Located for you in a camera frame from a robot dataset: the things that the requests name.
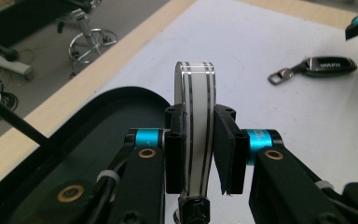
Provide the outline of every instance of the metal stool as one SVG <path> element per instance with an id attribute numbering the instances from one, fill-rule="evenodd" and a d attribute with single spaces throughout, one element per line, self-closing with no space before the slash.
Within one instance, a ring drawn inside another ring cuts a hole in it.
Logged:
<path id="1" fill-rule="evenodd" d="M 118 42 L 118 36 L 109 30 L 90 29 L 87 14 L 82 9 L 72 12 L 82 33 L 69 45 L 69 58 L 72 60 L 72 74 L 76 76 L 83 68 L 96 60 L 109 47 Z"/>

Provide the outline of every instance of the car key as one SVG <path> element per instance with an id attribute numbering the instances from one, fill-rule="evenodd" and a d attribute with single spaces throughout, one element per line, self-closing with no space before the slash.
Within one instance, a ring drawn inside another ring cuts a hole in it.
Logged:
<path id="1" fill-rule="evenodd" d="M 309 77 L 336 77 L 345 75 L 357 69 L 356 63 L 350 58 L 343 57 L 312 57 L 307 58 L 292 68 L 283 68 L 268 77 L 272 85 L 278 85 L 302 73 Z"/>

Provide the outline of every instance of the key fob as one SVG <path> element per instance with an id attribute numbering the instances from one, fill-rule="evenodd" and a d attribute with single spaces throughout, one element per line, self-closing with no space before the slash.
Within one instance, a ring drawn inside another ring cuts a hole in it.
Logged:
<path id="1" fill-rule="evenodd" d="M 303 61 L 305 75 L 310 77 L 335 77 L 357 69 L 356 63 L 343 57 L 312 57 Z"/>

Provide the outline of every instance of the black pole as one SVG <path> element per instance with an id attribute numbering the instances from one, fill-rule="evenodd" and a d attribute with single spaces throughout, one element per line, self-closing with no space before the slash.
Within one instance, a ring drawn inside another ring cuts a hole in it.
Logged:
<path id="1" fill-rule="evenodd" d="M 56 156 L 62 156 L 62 150 L 53 144 L 45 135 L 40 133 L 36 128 L 31 126 L 24 119 L 17 116 L 13 111 L 11 111 L 6 106 L 0 103 L 0 118 L 5 120 L 7 123 L 12 125 L 14 128 L 34 140 L 39 146 L 43 149 L 48 150 L 50 153 L 55 154 Z"/>

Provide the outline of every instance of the blue ring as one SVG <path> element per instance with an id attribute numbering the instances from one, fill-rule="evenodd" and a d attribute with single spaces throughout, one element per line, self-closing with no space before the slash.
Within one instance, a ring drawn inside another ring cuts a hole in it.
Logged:
<path id="1" fill-rule="evenodd" d="M 250 137 L 250 157 L 248 165 L 255 164 L 255 153 L 263 147 L 272 147 L 272 139 L 265 129 L 247 129 Z"/>
<path id="2" fill-rule="evenodd" d="M 159 129 L 138 129 L 135 137 L 135 147 L 158 147 Z"/>

